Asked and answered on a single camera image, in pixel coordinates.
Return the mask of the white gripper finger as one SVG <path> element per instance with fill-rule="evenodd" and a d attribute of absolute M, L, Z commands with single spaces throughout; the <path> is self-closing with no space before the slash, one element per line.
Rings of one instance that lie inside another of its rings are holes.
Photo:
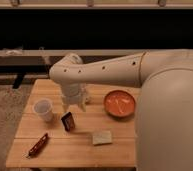
<path fill-rule="evenodd" d="M 80 107 L 83 112 L 86 112 L 86 103 L 81 103 Z"/>
<path fill-rule="evenodd" d="M 68 105 L 68 104 L 62 104 L 63 111 L 64 111 L 65 113 L 67 113 L 67 112 L 69 111 L 69 106 L 70 106 L 70 105 Z"/>

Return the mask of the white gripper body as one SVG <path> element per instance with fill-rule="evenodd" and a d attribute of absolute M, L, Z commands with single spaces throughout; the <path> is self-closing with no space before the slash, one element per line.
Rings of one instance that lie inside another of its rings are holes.
<path fill-rule="evenodd" d="M 90 100 L 87 87 L 83 83 L 62 85 L 61 92 L 62 101 L 66 105 L 88 103 Z"/>

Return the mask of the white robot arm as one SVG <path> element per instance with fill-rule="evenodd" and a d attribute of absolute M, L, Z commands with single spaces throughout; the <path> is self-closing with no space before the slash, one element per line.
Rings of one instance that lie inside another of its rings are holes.
<path fill-rule="evenodd" d="M 193 171 L 193 50 L 142 52 L 85 64 L 70 53 L 49 71 L 65 106 L 85 84 L 136 87 L 137 171 Z"/>

